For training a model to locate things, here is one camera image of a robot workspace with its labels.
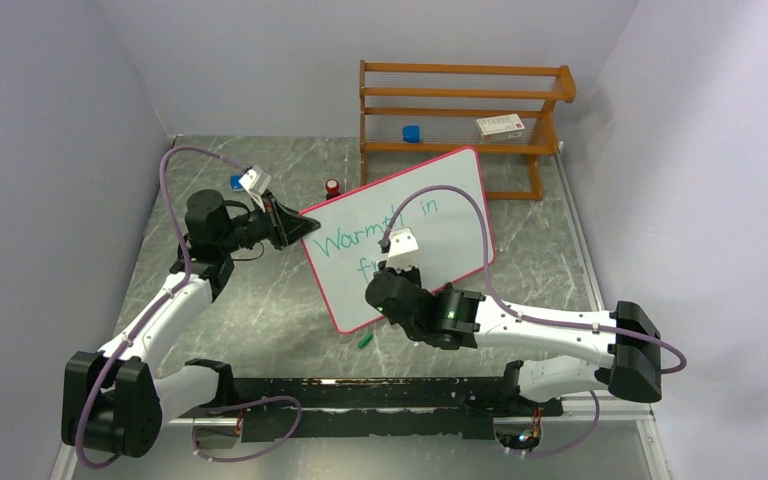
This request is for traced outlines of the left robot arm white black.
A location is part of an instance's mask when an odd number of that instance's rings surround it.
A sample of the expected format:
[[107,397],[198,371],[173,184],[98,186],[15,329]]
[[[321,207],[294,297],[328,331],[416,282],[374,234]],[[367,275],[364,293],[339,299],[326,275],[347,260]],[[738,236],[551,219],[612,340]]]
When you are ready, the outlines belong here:
[[[238,205],[243,214],[230,216]],[[67,362],[61,439],[75,448],[139,458],[169,421],[196,408],[221,416],[240,396],[229,364],[195,359],[160,379],[157,368],[186,327],[227,286],[234,254],[269,242],[282,250],[320,229],[319,221],[282,205],[271,192],[248,206],[216,190],[186,204],[187,233],[161,290],[117,338]]]

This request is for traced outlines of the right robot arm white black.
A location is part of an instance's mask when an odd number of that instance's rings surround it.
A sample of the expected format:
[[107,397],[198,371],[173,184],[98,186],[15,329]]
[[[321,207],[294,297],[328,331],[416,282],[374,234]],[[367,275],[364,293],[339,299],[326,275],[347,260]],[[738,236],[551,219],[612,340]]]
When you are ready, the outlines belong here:
[[634,302],[598,312],[500,307],[482,293],[451,285],[432,293],[414,273],[393,269],[373,277],[365,300],[414,342],[443,350],[507,346],[550,354],[525,362],[501,385],[500,402],[513,414],[591,390],[638,403],[662,398],[660,333]]

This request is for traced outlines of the green marker cap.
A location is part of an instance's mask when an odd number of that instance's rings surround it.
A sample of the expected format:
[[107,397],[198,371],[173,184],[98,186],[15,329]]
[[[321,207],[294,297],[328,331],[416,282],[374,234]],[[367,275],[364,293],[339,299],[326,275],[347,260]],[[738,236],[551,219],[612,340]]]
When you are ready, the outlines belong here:
[[366,348],[374,339],[374,334],[372,332],[367,333],[357,344],[357,347],[359,349]]

